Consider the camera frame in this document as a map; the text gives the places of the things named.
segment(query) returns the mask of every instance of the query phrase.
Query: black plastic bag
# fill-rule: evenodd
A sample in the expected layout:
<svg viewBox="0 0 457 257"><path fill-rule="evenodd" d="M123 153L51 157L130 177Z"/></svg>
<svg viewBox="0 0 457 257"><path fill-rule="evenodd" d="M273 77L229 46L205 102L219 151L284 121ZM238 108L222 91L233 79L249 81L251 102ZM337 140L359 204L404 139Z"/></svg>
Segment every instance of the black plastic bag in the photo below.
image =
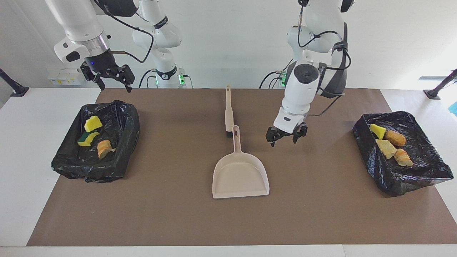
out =
<svg viewBox="0 0 457 257"><path fill-rule="evenodd" d="M401 148L408 153L414 165L400 166L393 157L386 160L376 144L377 138L369 128L370 124L405 136L406 145ZM354 125L353 132L368 173L377 187L390 196L403 195L454 178L449 166L443 162L414 116L408 112L364 114Z"/></svg>
<svg viewBox="0 0 457 257"><path fill-rule="evenodd" d="M103 124L102 128L97 129L100 135L94 138L91 146L79 146L77 140L85 131L85 121L94 115ZM125 174L138 136L138 112L132 104L115 100L84 105L71 124L51 167L70 179L84 178L86 182L101 183L117 180ZM111 146L117 149L99 160L97 144L102 140L111 141Z"/></svg>

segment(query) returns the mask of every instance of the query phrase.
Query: brown paper mat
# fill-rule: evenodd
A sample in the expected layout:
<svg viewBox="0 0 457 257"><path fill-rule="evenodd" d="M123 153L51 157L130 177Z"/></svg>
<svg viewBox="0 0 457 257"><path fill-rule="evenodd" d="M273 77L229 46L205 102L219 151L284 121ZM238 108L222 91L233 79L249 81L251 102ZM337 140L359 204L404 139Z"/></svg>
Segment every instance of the brown paper mat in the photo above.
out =
<svg viewBox="0 0 457 257"><path fill-rule="evenodd" d="M457 225L435 187L390 198L368 175L352 135L364 113L389 112L379 90L348 89L308 135L274 148L265 133L282 90L234 89L243 151L270 181L266 197L212 198L217 161L233 152L223 89L103 91L97 102L132 103L140 138L125 178L60 177L29 246L449 244ZM310 113L331 100L317 96Z"/></svg>

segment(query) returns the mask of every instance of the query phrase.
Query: brush handle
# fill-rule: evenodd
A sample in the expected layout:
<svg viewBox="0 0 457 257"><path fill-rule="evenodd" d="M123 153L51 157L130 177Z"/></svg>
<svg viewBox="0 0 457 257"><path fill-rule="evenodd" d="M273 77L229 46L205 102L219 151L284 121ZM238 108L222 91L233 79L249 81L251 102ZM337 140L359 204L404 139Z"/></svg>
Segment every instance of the brush handle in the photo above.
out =
<svg viewBox="0 0 457 257"><path fill-rule="evenodd" d="M234 119L230 85L227 85L227 88L225 89L225 103L225 131L232 132L234 126Z"/></svg>

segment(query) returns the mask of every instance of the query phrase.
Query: white table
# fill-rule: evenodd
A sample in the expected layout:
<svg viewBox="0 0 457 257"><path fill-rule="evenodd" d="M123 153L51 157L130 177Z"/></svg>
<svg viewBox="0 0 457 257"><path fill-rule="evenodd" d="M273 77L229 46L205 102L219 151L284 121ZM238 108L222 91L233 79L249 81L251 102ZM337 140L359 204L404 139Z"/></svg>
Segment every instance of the white table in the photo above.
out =
<svg viewBox="0 0 457 257"><path fill-rule="evenodd" d="M457 171L457 122L442 102L410 91L382 93L393 111L415 115ZM98 94L95 88L31 88L0 110L0 256L457 256L457 245L25 247L58 178L51 159L79 108ZM457 180L436 187L457 220Z"/></svg>

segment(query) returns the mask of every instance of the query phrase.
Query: dustpan handle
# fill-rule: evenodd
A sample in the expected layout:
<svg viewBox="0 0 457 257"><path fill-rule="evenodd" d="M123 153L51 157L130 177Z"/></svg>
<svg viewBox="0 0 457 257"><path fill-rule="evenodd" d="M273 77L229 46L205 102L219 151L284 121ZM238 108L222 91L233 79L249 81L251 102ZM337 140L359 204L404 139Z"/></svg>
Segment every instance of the dustpan handle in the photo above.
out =
<svg viewBox="0 0 457 257"><path fill-rule="evenodd" d="M233 148L234 153L242 153L241 151L241 140L239 139L239 127L233 126Z"/></svg>

